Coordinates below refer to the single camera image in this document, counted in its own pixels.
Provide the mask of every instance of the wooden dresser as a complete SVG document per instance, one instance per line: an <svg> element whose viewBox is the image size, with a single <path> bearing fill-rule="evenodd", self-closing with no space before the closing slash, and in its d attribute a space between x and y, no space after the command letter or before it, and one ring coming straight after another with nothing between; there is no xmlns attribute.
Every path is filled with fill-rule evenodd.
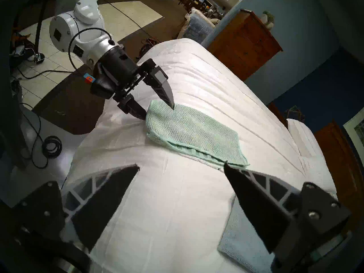
<svg viewBox="0 0 364 273"><path fill-rule="evenodd" d="M207 50L242 81L283 51L260 19L248 10L240 10Z"/></svg>
<svg viewBox="0 0 364 273"><path fill-rule="evenodd" d="M314 135L334 180L337 198L352 212L347 229L354 230L364 210L364 183L359 164L345 135L335 121Z"/></svg>

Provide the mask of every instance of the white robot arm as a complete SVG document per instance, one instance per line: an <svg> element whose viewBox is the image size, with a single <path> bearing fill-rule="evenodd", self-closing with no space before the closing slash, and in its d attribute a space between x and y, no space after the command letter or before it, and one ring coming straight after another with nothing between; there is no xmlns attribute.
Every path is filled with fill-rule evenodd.
<svg viewBox="0 0 364 273"><path fill-rule="evenodd" d="M55 13L58 15L49 26L52 42L58 50L76 54L94 71L88 76L91 93L105 99L113 96L122 111L145 119L145 110L128 94L144 79L174 109L168 76L152 59L136 65L123 46L112 40L105 31L97 0L57 0Z"/></svg>

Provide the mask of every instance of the mint green towel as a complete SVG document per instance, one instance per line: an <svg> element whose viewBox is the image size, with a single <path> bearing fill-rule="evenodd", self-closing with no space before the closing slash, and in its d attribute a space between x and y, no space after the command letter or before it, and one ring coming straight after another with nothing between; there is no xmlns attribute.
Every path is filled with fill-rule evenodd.
<svg viewBox="0 0 364 273"><path fill-rule="evenodd" d="M248 165L238 133L193 108L175 104L172 110L165 102L154 100L148 108L146 125L152 141L179 153L220 166L226 161L235 166Z"/></svg>

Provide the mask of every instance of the light blue towel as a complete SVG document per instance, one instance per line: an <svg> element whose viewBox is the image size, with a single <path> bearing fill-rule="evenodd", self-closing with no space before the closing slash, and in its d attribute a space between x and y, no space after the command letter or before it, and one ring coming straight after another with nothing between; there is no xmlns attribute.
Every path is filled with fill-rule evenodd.
<svg viewBox="0 0 364 273"><path fill-rule="evenodd" d="M146 118L147 136L179 153L223 166L225 162L244 167L238 133L191 107L153 100Z"/></svg>
<svg viewBox="0 0 364 273"><path fill-rule="evenodd" d="M234 200L228 223L218 250L227 254L255 273L271 273L274 253L269 254L263 241L241 209L239 200Z"/></svg>

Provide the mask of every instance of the dark carpet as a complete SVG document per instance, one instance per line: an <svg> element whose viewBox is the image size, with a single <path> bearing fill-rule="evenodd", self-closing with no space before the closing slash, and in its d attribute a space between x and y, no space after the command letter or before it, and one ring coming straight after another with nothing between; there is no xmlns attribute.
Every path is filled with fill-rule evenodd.
<svg viewBox="0 0 364 273"><path fill-rule="evenodd" d="M175 39L184 23L186 10L178 5L178 0L99 0L98 4L119 1L141 1L164 18L157 20L123 38L126 53L131 59L136 57L143 46L142 40L152 36L159 41ZM79 71L92 72L86 65ZM44 119L74 134L89 133L103 111L104 99L90 93L90 85L77 72L72 73L49 92L34 108Z"/></svg>

